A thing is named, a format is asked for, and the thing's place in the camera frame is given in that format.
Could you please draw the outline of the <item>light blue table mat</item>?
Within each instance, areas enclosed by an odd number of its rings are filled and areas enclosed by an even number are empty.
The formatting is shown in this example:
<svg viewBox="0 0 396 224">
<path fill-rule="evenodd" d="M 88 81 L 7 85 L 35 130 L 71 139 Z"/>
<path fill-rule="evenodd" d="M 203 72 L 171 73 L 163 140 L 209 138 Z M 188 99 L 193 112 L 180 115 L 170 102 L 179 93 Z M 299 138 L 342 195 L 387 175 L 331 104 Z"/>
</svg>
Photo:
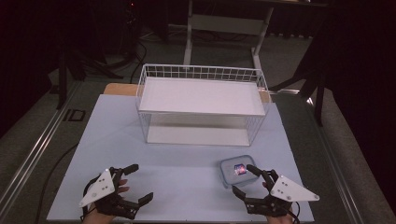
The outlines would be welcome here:
<svg viewBox="0 0 396 224">
<path fill-rule="evenodd" d="M 138 222 L 262 222 L 248 214 L 242 201 L 224 188 L 219 162 L 249 155 L 256 165 L 274 169 L 299 182 L 300 174 L 276 105 L 249 147 L 155 145 L 144 140 L 133 96 L 99 96 L 64 180 L 49 210 L 51 221 L 77 220 L 78 204 L 87 183 L 109 167 L 138 164 L 128 175 L 126 198 L 135 201 L 148 193 Z"/>
</svg>

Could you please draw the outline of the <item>white metal desk frame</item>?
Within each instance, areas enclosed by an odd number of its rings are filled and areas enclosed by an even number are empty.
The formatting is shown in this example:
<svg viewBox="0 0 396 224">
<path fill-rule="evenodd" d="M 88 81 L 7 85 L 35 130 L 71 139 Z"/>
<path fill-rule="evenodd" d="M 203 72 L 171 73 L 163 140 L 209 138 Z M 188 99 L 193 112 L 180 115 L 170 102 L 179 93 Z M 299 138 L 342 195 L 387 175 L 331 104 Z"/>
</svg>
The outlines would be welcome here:
<svg viewBox="0 0 396 224">
<path fill-rule="evenodd" d="M 257 36 L 257 44 L 255 47 L 250 49 L 250 55 L 254 68 L 261 70 L 262 64 L 260 60 L 260 51 L 275 7 L 286 6 L 326 8 L 329 6 L 328 4 L 324 3 L 313 3 L 311 0 L 242 0 L 249 3 L 264 4 L 264 18 L 261 20 L 253 20 L 194 14 L 193 1 L 194 0 L 189 0 L 188 4 L 187 41 L 183 60 L 183 68 L 185 70 L 189 70 L 191 68 L 193 30 Z"/>
</svg>

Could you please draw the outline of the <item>person's left hand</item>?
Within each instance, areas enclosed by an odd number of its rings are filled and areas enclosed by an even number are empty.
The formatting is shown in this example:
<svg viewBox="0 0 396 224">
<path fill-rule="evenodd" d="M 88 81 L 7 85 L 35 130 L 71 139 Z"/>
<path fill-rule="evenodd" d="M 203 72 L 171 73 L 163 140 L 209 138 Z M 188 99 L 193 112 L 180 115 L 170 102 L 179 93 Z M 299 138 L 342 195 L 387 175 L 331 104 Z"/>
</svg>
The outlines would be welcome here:
<svg viewBox="0 0 396 224">
<path fill-rule="evenodd" d="M 123 193 L 129 190 L 129 187 L 124 187 L 127 182 L 127 179 L 122 179 L 119 182 L 119 193 Z M 110 224 L 114 218 L 115 216 L 109 216 L 99 213 L 95 207 L 95 204 L 92 203 L 89 208 L 89 214 L 83 218 L 82 224 Z"/>
</svg>

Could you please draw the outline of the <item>black metal stand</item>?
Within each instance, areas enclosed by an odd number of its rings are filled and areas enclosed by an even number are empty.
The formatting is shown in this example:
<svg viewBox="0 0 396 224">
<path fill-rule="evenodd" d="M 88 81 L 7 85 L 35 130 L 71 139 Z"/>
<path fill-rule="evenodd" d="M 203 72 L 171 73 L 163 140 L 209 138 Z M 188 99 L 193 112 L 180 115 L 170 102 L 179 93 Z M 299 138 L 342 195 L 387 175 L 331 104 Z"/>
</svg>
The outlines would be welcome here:
<svg viewBox="0 0 396 224">
<path fill-rule="evenodd" d="M 326 47 L 325 50 L 321 52 L 319 45 L 326 41 L 331 28 L 331 22 L 329 19 L 325 19 L 319 26 L 318 31 L 313 37 L 310 46 L 297 66 L 293 76 L 269 88 L 270 91 L 280 91 L 304 79 L 304 84 L 299 90 L 298 95 L 302 99 L 307 100 L 313 93 L 316 94 L 314 118 L 319 127 L 323 126 L 321 117 L 327 65 L 325 57 L 330 53 L 329 47 Z"/>
<path fill-rule="evenodd" d="M 104 74 L 106 77 L 120 79 L 120 76 L 110 72 L 94 59 L 85 55 L 81 50 L 66 43 L 62 37 L 58 38 L 57 49 L 59 50 L 59 76 L 56 91 L 59 96 L 59 100 L 57 109 L 61 109 L 67 100 L 67 72 L 70 72 L 72 77 L 76 80 L 84 80 L 86 74 L 82 67 L 83 64 L 87 64 L 99 73 Z"/>
</svg>

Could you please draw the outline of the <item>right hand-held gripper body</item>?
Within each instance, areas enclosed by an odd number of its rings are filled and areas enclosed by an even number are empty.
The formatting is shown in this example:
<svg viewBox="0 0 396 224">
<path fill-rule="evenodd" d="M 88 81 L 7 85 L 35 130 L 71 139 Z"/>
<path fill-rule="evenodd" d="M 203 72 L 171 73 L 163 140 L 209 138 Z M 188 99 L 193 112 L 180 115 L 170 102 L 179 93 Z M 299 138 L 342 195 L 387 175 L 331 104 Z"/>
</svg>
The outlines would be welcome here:
<svg viewBox="0 0 396 224">
<path fill-rule="evenodd" d="M 246 196 L 247 198 L 242 202 L 249 214 L 281 217 L 289 213 L 292 217 L 297 217 L 290 211 L 293 203 L 319 200 L 316 193 L 283 175 L 278 175 L 275 170 L 263 170 L 262 178 L 269 194 L 262 199 Z"/>
</svg>

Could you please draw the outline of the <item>person's right hand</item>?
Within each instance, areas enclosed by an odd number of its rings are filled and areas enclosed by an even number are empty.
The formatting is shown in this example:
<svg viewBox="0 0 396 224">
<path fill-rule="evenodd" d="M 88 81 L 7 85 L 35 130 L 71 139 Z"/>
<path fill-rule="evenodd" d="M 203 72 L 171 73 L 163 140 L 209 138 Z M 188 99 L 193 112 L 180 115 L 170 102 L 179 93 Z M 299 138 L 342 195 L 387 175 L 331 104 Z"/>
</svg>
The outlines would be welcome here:
<svg viewBox="0 0 396 224">
<path fill-rule="evenodd" d="M 266 219 L 268 224 L 293 224 L 293 217 L 289 213 L 281 217 L 266 216 Z"/>
</svg>

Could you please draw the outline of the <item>wooden table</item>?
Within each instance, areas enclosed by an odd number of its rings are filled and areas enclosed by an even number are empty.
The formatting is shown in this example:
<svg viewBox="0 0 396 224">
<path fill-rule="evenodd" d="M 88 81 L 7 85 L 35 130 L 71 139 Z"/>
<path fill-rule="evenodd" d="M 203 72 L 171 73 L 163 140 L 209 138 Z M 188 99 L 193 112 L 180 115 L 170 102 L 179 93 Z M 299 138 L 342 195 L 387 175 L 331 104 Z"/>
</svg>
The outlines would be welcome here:
<svg viewBox="0 0 396 224">
<path fill-rule="evenodd" d="M 109 83 L 105 87 L 104 94 L 135 96 L 137 87 L 137 84 Z M 263 103 L 272 103 L 272 98 L 268 91 L 259 89 L 259 95 Z"/>
</svg>

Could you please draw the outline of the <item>dark curtain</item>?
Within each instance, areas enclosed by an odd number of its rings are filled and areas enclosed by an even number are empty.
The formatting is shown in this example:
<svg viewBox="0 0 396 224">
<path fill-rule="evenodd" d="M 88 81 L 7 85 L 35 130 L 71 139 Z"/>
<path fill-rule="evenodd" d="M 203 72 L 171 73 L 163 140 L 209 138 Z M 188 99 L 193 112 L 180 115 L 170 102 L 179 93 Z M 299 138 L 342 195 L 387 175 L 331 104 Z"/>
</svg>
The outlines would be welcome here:
<svg viewBox="0 0 396 224">
<path fill-rule="evenodd" d="M 0 0 L 0 138 L 50 89 L 56 0 Z"/>
<path fill-rule="evenodd" d="M 389 205 L 396 209 L 396 0 L 335 0 L 328 85 Z"/>
</svg>

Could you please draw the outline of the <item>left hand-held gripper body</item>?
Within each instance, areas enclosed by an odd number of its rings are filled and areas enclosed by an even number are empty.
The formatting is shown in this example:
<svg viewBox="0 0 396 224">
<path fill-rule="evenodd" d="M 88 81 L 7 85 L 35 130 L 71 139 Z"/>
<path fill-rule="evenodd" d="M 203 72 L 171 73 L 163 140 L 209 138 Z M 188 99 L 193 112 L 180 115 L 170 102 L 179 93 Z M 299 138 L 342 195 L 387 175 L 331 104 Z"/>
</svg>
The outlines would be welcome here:
<svg viewBox="0 0 396 224">
<path fill-rule="evenodd" d="M 99 213 L 134 219 L 139 207 L 125 201 L 119 195 L 119 182 L 123 174 L 122 168 L 110 167 L 92 179 L 83 190 L 83 198 L 78 206 L 82 209 L 83 219 L 89 214 L 89 206 L 94 203 Z"/>
</svg>

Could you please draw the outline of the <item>aluminium floor rail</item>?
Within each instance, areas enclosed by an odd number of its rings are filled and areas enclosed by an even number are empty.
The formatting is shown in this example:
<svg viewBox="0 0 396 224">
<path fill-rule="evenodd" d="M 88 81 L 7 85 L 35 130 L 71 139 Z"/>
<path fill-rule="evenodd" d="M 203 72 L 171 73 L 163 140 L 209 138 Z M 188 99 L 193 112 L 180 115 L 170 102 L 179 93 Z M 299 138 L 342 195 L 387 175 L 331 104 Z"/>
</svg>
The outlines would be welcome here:
<svg viewBox="0 0 396 224">
<path fill-rule="evenodd" d="M 4 218 L 57 131 L 82 81 L 70 85 L 64 104 L 45 95 L 0 139 L 0 219 Z"/>
<path fill-rule="evenodd" d="M 347 181 L 343 175 L 343 172 L 337 163 L 336 158 L 332 152 L 331 144 L 324 132 L 323 128 L 318 125 L 317 119 L 314 116 L 315 104 L 311 98 L 304 100 L 307 103 L 307 111 L 310 116 L 314 128 L 318 133 L 318 139 L 324 150 L 324 158 L 330 169 L 332 181 L 337 188 L 339 198 L 343 204 L 343 208 L 346 210 L 346 214 L 350 224 L 363 224 L 361 213 L 356 205 L 355 199 L 351 193 L 351 189 L 347 184 Z"/>
</svg>

